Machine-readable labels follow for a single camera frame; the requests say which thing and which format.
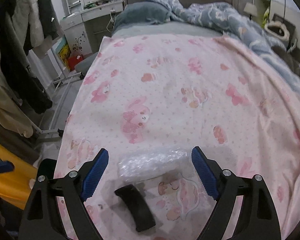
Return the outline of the cream flower cat bed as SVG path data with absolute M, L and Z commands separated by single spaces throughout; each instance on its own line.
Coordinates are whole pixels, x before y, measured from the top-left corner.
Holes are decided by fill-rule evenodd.
M 282 42 L 288 42 L 290 38 L 290 32 L 286 25 L 280 21 L 271 21 L 264 26 L 266 32 L 270 35 L 278 38 Z

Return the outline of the pink cartoon print blanket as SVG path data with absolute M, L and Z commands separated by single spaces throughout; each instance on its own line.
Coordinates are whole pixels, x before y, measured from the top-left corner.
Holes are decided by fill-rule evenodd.
M 214 207 L 191 162 L 139 182 L 156 227 L 137 233 L 115 190 L 127 155 L 199 146 L 235 175 L 260 174 L 281 235 L 300 220 L 300 97 L 271 65 L 228 36 L 104 38 L 66 121 L 55 177 L 109 164 L 88 213 L 104 239 L 196 239 Z

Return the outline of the white dressing table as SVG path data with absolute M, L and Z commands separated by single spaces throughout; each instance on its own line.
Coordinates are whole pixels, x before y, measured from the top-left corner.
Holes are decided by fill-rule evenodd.
M 66 0 L 69 16 L 60 21 L 70 51 L 89 56 L 98 52 L 102 38 L 109 36 L 123 0 Z

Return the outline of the dark grey cat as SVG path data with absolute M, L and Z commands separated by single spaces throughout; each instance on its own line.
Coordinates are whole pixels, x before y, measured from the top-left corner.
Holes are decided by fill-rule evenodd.
M 271 48 L 285 63 L 288 65 L 290 70 L 300 77 L 300 63 L 296 61 L 290 54 L 288 54 L 280 46 L 272 46 Z

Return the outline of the white bedside lamp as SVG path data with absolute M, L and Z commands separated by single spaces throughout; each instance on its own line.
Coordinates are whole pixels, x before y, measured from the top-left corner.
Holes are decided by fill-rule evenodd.
M 257 7 L 253 3 L 247 2 L 243 11 L 249 15 L 249 19 L 251 20 L 253 17 L 257 17 Z

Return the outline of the blue-grey pillow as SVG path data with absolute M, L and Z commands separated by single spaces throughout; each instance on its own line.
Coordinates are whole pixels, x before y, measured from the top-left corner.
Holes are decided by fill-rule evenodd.
M 135 24 L 163 24 L 170 21 L 170 11 L 155 2 L 128 4 L 115 18 L 114 29 L 119 30 Z

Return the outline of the clear bubble wrap piece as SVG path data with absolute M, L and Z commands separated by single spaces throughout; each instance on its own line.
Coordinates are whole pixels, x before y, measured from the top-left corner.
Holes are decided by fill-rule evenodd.
M 151 180 L 189 170 L 191 151 L 182 147 L 156 147 L 129 153 L 117 163 L 120 179 L 126 182 Z

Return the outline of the red box on floor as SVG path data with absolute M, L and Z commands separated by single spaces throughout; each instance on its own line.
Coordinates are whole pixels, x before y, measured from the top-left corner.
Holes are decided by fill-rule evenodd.
M 68 69 L 70 71 L 73 71 L 75 69 L 75 66 L 79 64 L 81 61 L 83 61 L 82 55 L 77 56 L 71 56 L 67 59 Z

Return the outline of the grey floor cushion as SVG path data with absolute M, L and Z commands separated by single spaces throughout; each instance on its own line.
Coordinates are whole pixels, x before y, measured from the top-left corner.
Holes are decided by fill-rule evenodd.
M 87 57 L 86 59 L 84 59 L 83 61 L 81 61 L 80 63 L 76 64 L 76 66 L 75 66 L 76 72 L 80 72 L 83 75 L 86 75 L 89 68 L 93 64 L 95 58 L 97 57 L 97 55 L 98 55 L 98 53 L 94 53 L 94 54 L 90 55 L 89 57 Z

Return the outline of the black hanging garment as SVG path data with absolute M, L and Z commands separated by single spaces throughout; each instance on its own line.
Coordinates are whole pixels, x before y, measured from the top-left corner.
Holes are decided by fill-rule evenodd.
M 30 72 L 30 64 L 11 21 L 15 5 L 14 1 L 5 0 L 0 7 L 0 67 L 17 98 L 25 101 L 37 114 L 42 114 L 52 107 L 52 101 Z

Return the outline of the blue cloud pattern duvet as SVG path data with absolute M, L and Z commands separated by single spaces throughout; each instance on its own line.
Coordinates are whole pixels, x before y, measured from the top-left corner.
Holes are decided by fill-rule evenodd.
M 232 5 L 226 2 L 209 4 L 191 4 L 184 8 L 179 0 L 148 0 L 166 7 L 175 21 L 189 23 L 229 35 L 240 40 L 248 49 L 270 64 L 290 85 L 300 98 L 300 77 L 294 74 L 288 65 L 271 48 L 284 44 L 267 33 L 256 22 L 241 15 Z

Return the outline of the black curved foam piece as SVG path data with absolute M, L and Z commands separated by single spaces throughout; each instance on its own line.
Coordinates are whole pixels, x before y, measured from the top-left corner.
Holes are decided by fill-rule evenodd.
M 114 191 L 130 211 L 137 232 L 143 232 L 156 226 L 156 222 L 149 206 L 139 190 L 132 184 Z

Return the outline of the white clothes rack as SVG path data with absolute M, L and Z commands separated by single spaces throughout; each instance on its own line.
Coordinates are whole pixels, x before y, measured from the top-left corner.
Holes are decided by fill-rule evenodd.
M 50 95 L 50 100 L 53 102 L 53 106 L 49 109 L 49 112 L 46 111 L 40 122 L 39 125 L 36 125 L 34 122 L 32 126 L 39 137 L 46 137 L 48 135 L 58 135 L 59 137 L 63 136 L 64 128 L 58 127 L 56 125 L 57 119 L 60 115 L 63 103 L 65 102 L 66 96 L 69 92 L 70 85 L 78 80 L 82 80 L 84 75 L 81 72 L 70 72 L 67 70 L 65 64 L 62 62 L 59 55 L 56 53 L 54 48 L 51 48 L 47 55 L 53 65 L 58 77 L 51 81 L 51 85 L 45 90 L 46 92 L 52 91 Z M 46 120 L 46 116 L 49 113 L 53 113 L 51 118 L 49 119 L 49 126 L 47 129 L 42 129 L 41 126 L 43 121 Z

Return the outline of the white fluffy hanging coat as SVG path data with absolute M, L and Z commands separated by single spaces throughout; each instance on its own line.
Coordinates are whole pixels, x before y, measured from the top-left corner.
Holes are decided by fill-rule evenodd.
M 44 33 L 39 18 L 38 0 L 15 1 L 12 23 L 19 41 L 24 45 L 29 28 L 31 46 L 37 47 L 41 45 L 44 41 Z

